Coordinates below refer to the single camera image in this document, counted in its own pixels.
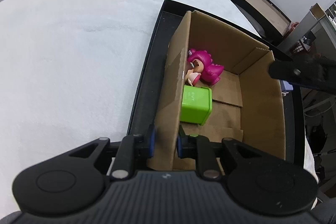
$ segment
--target magenta toy figure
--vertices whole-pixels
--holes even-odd
[[[201,73],[201,78],[214,85],[220,80],[224,66],[212,63],[211,54],[207,51],[196,51],[191,48],[188,51],[188,62],[194,65],[194,72]]]

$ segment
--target open cardboard box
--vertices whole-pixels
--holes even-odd
[[[232,137],[285,159],[285,118],[278,80],[268,75],[273,53],[263,43],[201,12],[188,11],[169,43],[164,80],[155,117],[155,170],[194,169],[194,160],[179,159],[176,139],[188,49],[207,50],[225,66],[212,89],[213,109],[204,126],[182,123],[187,135],[197,133],[220,142]]]

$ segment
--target green plastic container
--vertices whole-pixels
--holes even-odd
[[[210,88],[185,85],[182,98],[181,122],[204,125],[212,111]]]

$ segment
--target white blanket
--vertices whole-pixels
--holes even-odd
[[[176,0],[256,31],[230,0]],[[125,136],[163,0],[0,2],[0,218],[30,165]]]

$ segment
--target white cable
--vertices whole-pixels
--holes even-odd
[[[304,113],[304,114],[305,114],[307,117],[316,117],[316,116],[318,116],[318,115],[321,115],[321,114],[327,112],[329,109],[331,109],[331,108],[334,106],[335,103],[336,103],[336,100],[335,100],[335,102],[334,102],[334,103],[333,103],[327,110],[322,111],[322,112],[320,112],[320,113],[318,113],[318,114],[316,114],[316,115],[312,115],[312,116],[310,116],[310,115],[307,115],[306,113]]]

